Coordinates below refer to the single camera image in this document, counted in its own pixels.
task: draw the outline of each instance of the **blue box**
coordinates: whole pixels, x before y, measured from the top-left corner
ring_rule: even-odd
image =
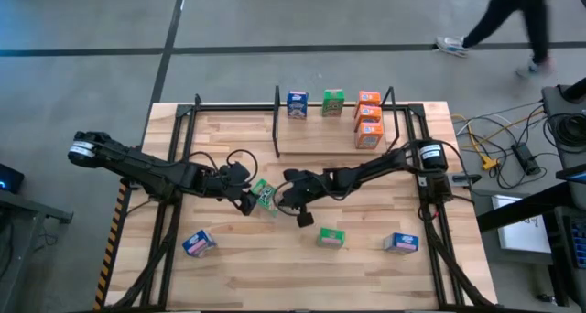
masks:
[[[193,257],[202,258],[205,252],[217,246],[212,237],[204,230],[196,232],[183,243],[185,252]]]
[[[308,117],[309,93],[289,92],[287,95],[287,116],[296,119]]]
[[[419,249],[419,238],[415,235],[393,233],[387,237],[383,250],[398,254],[411,254]]]

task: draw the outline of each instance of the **black pants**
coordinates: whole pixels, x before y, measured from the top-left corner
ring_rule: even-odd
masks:
[[[490,37],[516,10],[523,11],[533,61],[541,63],[548,58],[548,8],[545,0],[491,0],[480,23],[464,39],[470,48]]]

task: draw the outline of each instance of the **wooden table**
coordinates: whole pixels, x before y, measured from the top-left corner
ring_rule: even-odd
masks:
[[[448,105],[444,102],[424,105],[432,137],[457,145]],[[176,106],[176,103],[153,105],[144,152],[167,158]],[[385,113],[384,119],[386,138],[390,142],[394,137],[393,116]],[[402,145],[407,130],[405,120],[399,123],[402,136],[397,144]],[[283,181],[282,172],[286,168],[320,173],[324,167],[355,167],[375,157],[282,154],[277,158],[271,127],[271,112],[199,112],[191,151],[209,152],[218,164],[223,164],[229,152],[248,149],[260,164],[257,178],[264,178],[273,185]],[[449,149],[446,153],[449,172],[461,171],[456,155]],[[234,158],[253,170],[250,157],[237,155]],[[192,161],[209,164],[202,156],[195,156]],[[463,190],[455,192],[468,195]],[[144,192],[135,191],[129,207],[146,199]],[[295,218],[284,214],[273,218],[257,208],[245,217],[228,201],[185,196],[168,309],[437,308],[423,223],[417,217],[418,206],[414,176],[405,172],[368,182],[341,202],[329,198],[312,202],[308,208],[316,222],[303,229],[297,226]],[[446,209],[458,263],[483,295],[496,302],[472,205],[454,200]],[[157,204],[152,203],[125,219],[106,304],[118,300],[147,263],[156,213]],[[346,231],[343,248],[317,247],[320,227]],[[201,259],[187,256],[181,247],[183,241],[200,229],[209,231],[219,244]],[[419,251],[408,255],[382,251],[383,239],[393,232],[418,235]],[[161,266],[155,280],[160,278]],[[447,271],[442,263],[446,292],[449,302],[453,303]],[[152,293],[156,302],[157,281]]]

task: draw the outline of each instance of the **orange box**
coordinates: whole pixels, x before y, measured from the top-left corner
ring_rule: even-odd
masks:
[[[378,106],[363,105],[354,118],[354,132],[358,131],[360,123],[378,123],[383,119],[383,110]]]
[[[383,124],[361,123],[355,135],[356,148],[375,149],[383,135],[385,135]]]
[[[356,103],[356,107],[354,107],[354,117],[356,117],[358,109],[363,105],[380,106],[381,92],[366,92],[360,90],[360,92],[358,92],[358,102]]]

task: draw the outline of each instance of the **concrete floor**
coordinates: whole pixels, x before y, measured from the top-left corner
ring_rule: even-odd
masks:
[[[294,44],[427,44],[437,35],[463,35],[488,0],[185,0],[176,47]],[[552,40],[586,41],[586,8],[580,0],[551,0]],[[2,49],[162,48],[175,0],[0,0]],[[514,15],[489,42],[525,42]],[[288,53],[174,56],[162,102],[270,101],[273,88],[318,97],[342,87],[349,99],[360,89],[393,85],[399,101],[448,101],[453,113],[474,116],[539,100],[546,85],[584,77],[586,49],[555,49],[557,72],[520,81],[513,69],[526,49],[476,51],[456,59],[431,51]],[[59,243],[35,254],[22,312],[89,309],[103,259],[118,177],[75,167],[66,158],[77,130],[99,130],[126,145],[140,143],[159,56],[0,58],[0,161],[27,175],[23,194],[74,210],[73,223],[48,222]],[[516,120],[531,108],[504,113]],[[494,130],[479,122],[480,134]],[[510,145],[506,136],[499,144]],[[553,152],[531,131],[534,153]],[[475,154],[466,167],[481,173]],[[511,160],[506,176],[518,178]],[[518,192],[550,186],[560,165],[539,161],[549,174]],[[486,177],[478,189],[498,189]],[[548,291],[545,267],[491,262],[499,302],[510,308],[574,312],[536,302]]]

